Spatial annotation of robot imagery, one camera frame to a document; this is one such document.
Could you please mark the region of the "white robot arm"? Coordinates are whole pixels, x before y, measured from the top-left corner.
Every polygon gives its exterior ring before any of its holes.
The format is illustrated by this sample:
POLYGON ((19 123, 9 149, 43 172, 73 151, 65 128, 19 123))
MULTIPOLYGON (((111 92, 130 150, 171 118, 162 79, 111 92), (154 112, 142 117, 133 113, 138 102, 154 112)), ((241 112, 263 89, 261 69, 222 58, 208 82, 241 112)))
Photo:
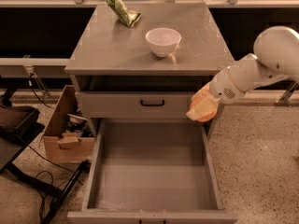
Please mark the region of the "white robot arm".
POLYGON ((219 104, 232 104, 249 91, 287 78, 299 82, 299 34, 285 26, 270 27, 258 35, 252 53, 223 68, 192 97, 186 115, 209 121, 219 104))

